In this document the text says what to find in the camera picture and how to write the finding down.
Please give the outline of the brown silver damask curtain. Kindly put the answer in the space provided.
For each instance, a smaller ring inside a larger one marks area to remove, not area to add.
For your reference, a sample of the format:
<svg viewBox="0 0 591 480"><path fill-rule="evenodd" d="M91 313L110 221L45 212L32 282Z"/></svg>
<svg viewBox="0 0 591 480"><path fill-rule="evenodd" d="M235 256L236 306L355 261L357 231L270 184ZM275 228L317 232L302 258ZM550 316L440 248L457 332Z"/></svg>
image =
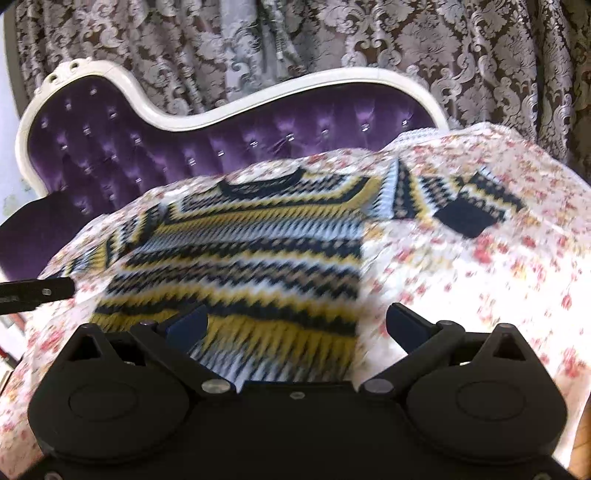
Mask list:
<svg viewBox="0 0 591 480"><path fill-rule="evenodd" d="M304 74L376 67L421 83L453 126L509 126L590 174L586 1L19 1L10 19L27 93L90 57L189 115Z"/></svg>

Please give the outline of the yellow black patterned knit sweater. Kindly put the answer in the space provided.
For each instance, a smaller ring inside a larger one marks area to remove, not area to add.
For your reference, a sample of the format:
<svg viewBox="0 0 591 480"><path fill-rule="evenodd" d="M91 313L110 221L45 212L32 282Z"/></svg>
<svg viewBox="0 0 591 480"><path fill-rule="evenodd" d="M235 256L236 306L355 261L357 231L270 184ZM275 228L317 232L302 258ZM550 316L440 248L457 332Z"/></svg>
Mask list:
<svg viewBox="0 0 591 480"><path fill-rule="evenodd" d="M300 168L153 206L65 271L119 266L92 314L107 331L204 307L207 328L189 354L232 382L341 381L355 354L368 224L434 216L474 238L522 208L486 170L466 179L414 176L397 160L379 177Z"/></svg>

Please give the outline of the floral bedspread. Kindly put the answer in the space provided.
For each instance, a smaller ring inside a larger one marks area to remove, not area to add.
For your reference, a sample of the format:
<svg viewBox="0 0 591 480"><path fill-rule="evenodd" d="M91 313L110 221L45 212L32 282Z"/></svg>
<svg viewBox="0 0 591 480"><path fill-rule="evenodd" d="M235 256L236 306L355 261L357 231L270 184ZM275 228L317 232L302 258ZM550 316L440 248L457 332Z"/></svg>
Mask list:
<svg viewBox="0 0 591 480"><path fill-rule="evenodd" d="M481 168L488 169L525 208L476 239L464 239L431 214L366 223L358 303L362 317L348 378L358 386L403 358L385 325L386 310L394 302L431 321L450 319L471 331L489 332L498 323L513 323L565 398L567 426L554 458L568 467L590 396L590 186L514 130L492 124L395 143L386 153L342 149L266 161L229 174L228 181L271 179L297 166L382 177L395 159L414 177L459 175L468 181ZM115 213L76 228L74 239L42 263L41 277L105 242L153 205L204 192L221 178L197 176L152 188ZM35 389L74 330L90 320L128 257L106 271L74 274L74 299L25 314L23 362L1 395L1 471L9 479L42 457L26 420Z"/></svg>

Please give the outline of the purple tufted velvet headboard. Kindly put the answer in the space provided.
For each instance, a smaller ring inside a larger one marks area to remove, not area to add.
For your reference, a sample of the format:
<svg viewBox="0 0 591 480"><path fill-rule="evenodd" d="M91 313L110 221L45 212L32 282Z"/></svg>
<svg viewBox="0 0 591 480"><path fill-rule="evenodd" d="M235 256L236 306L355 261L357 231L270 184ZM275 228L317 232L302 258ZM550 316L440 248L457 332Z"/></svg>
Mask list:
<svg viewBox="0 0 591 480"><path fill-rule="evenodd" d="M312 73L173 116L112 62L63 63L18 126L15 159L36 199L2 224L2 274L37 277L86 224L154 187L273 159L378 151L428 127L447 129L440 103L418 82L380 68Z"/></svg>

